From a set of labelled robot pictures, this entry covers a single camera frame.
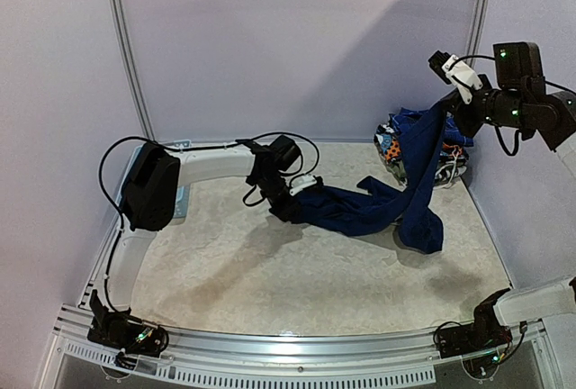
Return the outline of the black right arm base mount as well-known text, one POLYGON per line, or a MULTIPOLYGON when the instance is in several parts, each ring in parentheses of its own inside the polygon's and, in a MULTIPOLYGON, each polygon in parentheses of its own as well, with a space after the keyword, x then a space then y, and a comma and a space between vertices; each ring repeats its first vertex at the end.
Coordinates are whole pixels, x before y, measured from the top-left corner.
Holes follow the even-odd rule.
POLYGON ((473 310, 473 322, 462 324, 447 321, 436 328, 433 333, 433 342, 441 358, 461 356, 489 348, 496 348, 506 344, 503 353, 497 353, 490 360, 492 365, 498 366, 512 357, 524 341, 527 332, 527 322, 520 322, 521 335, 517 345, 512 348, 511 330, 496 317, 494 306, 497 301, 510 288, 502 289, 491 294, 478 304, 473 310))

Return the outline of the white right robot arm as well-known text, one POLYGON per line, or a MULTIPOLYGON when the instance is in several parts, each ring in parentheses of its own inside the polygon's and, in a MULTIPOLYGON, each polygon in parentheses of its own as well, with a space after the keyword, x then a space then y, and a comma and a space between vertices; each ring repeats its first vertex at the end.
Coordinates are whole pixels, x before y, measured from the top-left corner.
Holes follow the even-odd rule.
POLYGON ((548 82, 533 42, 436 51, 427 66, 448 85, 444 109, 486 158, 477 193, 510 287, 483 299, 466 328, 469 346, 484 349, 500 326, 575 312, 575 94, 548 82))

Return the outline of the left aluminium corner post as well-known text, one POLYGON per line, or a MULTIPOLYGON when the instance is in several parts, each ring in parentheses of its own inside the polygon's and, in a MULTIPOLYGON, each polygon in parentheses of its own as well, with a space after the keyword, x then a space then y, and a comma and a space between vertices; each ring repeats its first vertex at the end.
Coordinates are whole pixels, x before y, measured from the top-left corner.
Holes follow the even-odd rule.
POLYGON ((153 124, 146 105, 145 96, 140 83, 136 60, 131 46, 128 21, 125 16, 122 0, 109 0, 112 11, 112 23, 116 32, 116 38, 121 54, 121 60, 127 78, 130 95, 134 103, 137 118, 143 135, 149 139, 155 139, 153 124))

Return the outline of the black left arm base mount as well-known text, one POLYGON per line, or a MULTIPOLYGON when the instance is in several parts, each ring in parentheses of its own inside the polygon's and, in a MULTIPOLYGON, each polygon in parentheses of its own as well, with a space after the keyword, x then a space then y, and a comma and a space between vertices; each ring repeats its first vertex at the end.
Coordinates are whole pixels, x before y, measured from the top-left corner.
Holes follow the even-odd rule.
POLYGON ((96 290, 91 293, 89 305, 93 313, 87 333, 89 341, 128 355, 160 357, 166 350, 169 334, 162 326, 133 317, 129 312, 110 311, 96 290))

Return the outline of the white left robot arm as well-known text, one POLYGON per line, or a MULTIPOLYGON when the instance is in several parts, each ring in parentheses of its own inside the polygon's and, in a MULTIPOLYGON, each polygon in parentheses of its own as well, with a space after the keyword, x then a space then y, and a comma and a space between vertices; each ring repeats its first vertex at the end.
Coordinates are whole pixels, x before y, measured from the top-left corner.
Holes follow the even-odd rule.
POLYGON ((143 140, 111 201, 119 215, 118 233, 105 266, 103 297, 115 312, 131 307, 135 281, 152 240, 173 220, 181 187, 195 183, 243 177, 269 203, 271 213, 292 221, 300 192, 321 185, 312 169, 292 171, 303 159, 296 135, 276 135, 261 145, 240 139, 215 146, 177 148, 143 140))

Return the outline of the aluminium corner post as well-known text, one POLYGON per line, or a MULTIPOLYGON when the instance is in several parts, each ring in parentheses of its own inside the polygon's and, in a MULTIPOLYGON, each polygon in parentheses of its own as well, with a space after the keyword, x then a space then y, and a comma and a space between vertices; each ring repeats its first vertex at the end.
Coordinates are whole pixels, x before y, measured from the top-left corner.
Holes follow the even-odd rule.
POLYGON ((122 0, 109 0, 112 11, 112 23, 116 32, 116 38, 121 54, 121 60, 127 78, 130 95, 134 103, 137 118, 143 135, 149 139, 155 139, 153 124, 146 105, 145 96, 140 83, 136 60, 131 46, 128 21, 125 16, 122 0))
POLYGON ((472 19, 467 37, 465 54, 475 55, 478 53, 482 39, 482 31, 485 23, 489 0, 474 0, 472 7, 472 19))

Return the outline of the black white printed folded garment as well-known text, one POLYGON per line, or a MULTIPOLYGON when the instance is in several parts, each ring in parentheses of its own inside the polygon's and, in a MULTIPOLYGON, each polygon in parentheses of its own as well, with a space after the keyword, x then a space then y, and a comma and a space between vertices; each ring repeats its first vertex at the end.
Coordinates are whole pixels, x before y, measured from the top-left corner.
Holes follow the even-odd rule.
MULTIPOLYGON (((441 161, 436 169, 434 188, 451 187, 453 182, 459 176, 462 176, 466 170, 467 166, 465 164, 459 165, 456 161, 441 161)), ((391 173, 400 185, 408 185, 408 177, 402 161, 397 166, 391 168, 391 173)))

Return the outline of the aluminium front frame rail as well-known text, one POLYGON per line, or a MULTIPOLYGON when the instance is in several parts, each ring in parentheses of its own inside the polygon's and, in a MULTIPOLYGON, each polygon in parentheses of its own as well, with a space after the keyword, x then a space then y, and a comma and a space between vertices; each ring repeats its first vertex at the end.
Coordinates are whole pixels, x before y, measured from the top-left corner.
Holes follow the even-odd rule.
POLYGON ((430 329, 392 334, 250 336, 172 328, 159 357, 116 366, 116 351, 87 338, 91 313, 63 306, 39 388, 560 388, 543 324, 497 350, 441 357, 430 329))

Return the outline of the colourful patterned folded shorts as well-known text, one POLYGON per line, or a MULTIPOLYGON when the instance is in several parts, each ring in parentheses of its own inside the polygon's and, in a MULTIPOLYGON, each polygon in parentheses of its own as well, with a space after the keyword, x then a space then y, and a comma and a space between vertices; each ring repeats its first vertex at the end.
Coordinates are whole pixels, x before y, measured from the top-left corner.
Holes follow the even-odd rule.
POLYGON ((373 137, 378 154, 387 167, 403 165, 401 146, 397 132, 388 124, 380 124, 373 137))

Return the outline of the navy cartoon print t-shirt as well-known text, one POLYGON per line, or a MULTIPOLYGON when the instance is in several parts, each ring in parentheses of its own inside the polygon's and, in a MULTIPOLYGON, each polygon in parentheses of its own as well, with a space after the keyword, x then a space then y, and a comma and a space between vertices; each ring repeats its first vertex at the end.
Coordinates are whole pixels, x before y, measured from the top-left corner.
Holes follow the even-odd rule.
POLYGON ((299 208, 289 222, 360 237, 383 231, 399 220, 398 235, 405 247, 424 254, 440 251, 444 225, 429 203, 445 124, 446 111, 441 103, 436 103, 399 136, 408 179, 403 190, 373 176, 357 183, 360 192, 329 185, 310 186, 295 196, 299 208))

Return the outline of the light blue perforated plastic basket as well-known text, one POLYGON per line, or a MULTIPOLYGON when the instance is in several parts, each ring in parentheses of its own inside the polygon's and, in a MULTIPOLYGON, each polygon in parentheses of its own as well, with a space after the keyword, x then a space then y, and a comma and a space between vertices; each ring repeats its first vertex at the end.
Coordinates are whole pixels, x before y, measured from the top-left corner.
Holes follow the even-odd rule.
MULTIPOLYGON (((176 149, 189 149, 192 147, 192 142, 190 140, 174 140, 174 141, 169 142, 167 144, 167 146, 172 147, 172 148, 176 148, 176 149)), ((137 156, 139 155, 142 147, 143 147, 143 145, 140 144, 139 146, 137 146, 132 151, 132 154, 130 156, 130 160, 129 160, 127 167, 125 168, 125 171, 124 171, 123 176, 122 176, 121 186, 123 185, 125 179, 127 178, 128 173, 130 172, 131 167, 135 163, 135 160, 136 160, 137 156)), ((119 204, 120 200, 121 200, 121 195, 122 195, 121 186, 119 187, 119 190, 117 191, 117 195, 116 195, 116 203, 117 204, 119 204)), ((180 186, 176 190, 175 210, 174 210, 172 220, 169 223, 170 226, 176 226, 176 225, 182 224, 185 221, 185 218, 187 216, 187 211, 188 211, 190 187, 191 187, 190 185, 180 186)))

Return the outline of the blue plaid flannel shirt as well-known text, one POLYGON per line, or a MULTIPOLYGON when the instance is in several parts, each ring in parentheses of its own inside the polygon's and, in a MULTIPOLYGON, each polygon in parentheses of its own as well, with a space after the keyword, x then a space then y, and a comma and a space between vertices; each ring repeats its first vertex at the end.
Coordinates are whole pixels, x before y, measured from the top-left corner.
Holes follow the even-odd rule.
MULTIPOLYGON (((427 110, 410 110, 401 108, 398 113, 389 114, 389 125, 398 134, 408 131, 414 124, 416 124, 427 110)), ((465 137, 455 124, 452 114, 448 113, 445 117, 445 129, 443 142, 448 145, 458 145, 465 148, 473 146, 473 138, 465 137)))

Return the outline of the right aluminium corner post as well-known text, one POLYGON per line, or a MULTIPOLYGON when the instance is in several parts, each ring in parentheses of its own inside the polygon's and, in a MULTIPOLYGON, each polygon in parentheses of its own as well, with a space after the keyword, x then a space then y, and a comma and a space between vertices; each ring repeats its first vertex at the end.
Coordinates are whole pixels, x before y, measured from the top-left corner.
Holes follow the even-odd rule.
POLYGON ((475 55, 478 53, 482 39, 482 31, 485 23, 489 0, 474 0, 472 7, 472 19, 467 37, 465 54, 475 55))

